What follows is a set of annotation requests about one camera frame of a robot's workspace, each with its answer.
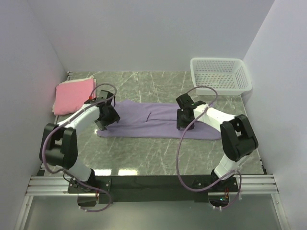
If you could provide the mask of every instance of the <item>white robotic arm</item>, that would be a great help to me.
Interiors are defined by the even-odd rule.
[[[105,130],[106,126],[120,120],[119,115],[111,105],[111,101],[99,103],[99,101],[110,98],[111,96],[113,96],[112,93],[102,90],[98,97],[87,100],[84,105],[69,118],[56,125],[52,123],[47,124],[44,129],[40,159],[42,159],[43,143],[48,134],[56,127],[68,123],[54,133],[52,138],[48,140],[45,151],[47,163],[61,166],[66,172],[73,175],[79,181],[95,186],[95,174],[93,169],[85,166],[83,162],[78,159],[77,135],[93,121],[96,122],[100,130]],[[83,113],[75,119],[72,119],[81,111],[83,111]],[[60,139],[62,139],[61,145],[56,143],[56,141]]]
[[[199,115],[201,115],[204,110],[208,107],[208,104],[201,104],[199,106],[197,106],[196,109],[194,109],[194,116],[198,117]],[[235,118],[234,115],[231,114],[226,114],[223,113],[222,111],[219,111],[217,109],[214,109],[212,107],[209,107],[209,109],[207,110],[207,112],[201,116],[198,121],[206,123],[210,126],[212,126],[213,128],[215,128],[216,130],[218,130],[219,132],[221,132],[221,124],[224,121],[231,121]],[[231,159],[229,159],[226,154],[224,154],[224,156],[222,157],[220,163],[217,165],[217,167],[214,169],[214,173],[220,178],[222,176],[224,176],[226,173],[232,171],[232,170],[236,170],[240,163],[242,161],[244,161],[244,159],[247,156],[242,157],[239,161],[232,161]]]
[[[202,101],[193,102],[187,93],[181,95],[176,100],[180,107],[177,111],[178,129],[186,128],[195,117],[203,114],[209,106]],[[221,178],[232,170],[237,170],[247,155],[258,147],[256,136],[245,115],[230,115],[209,107],[207,112],[198,121],[204,122],[221,132],[225,154],[213,171],[218,178]]]

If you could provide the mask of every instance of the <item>pink towel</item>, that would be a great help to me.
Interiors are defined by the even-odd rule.
[[[67,81],[57,86],[54,115],[72,114],[78,111],[95,87],[93,78]]]

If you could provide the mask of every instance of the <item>white plastic basket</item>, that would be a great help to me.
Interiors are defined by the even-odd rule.
[[[219,95],[240,95],[252,88],[249,72],[240,59],[193,58],[191,74],[194,86],[210,86]],[[210,89],[196,89],[198,95],[215,95]]]

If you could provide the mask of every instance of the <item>purple cloth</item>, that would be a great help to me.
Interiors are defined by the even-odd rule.
[[[116,103],[119,123],[113,123],[105,131],[98,131],[100,137],[132,138],[181,138],[183,130],[177,130],[177,104],[137,103],[125,100]],[[187,139],[217,140],[221,134],[211,126],[196,122],[195,128],[185,134]]]

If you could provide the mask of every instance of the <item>white panel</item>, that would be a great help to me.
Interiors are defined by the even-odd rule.
[[[0,1],[0,228],[14,228],[66,73],[25,0]]]
[[[306,8],[305,0],[275,1],[244,58],[253,80],[248,117],[294,230],[306,229],[307,212]]]
[[[242,59],[273,0],[28,0],[69,71]]]

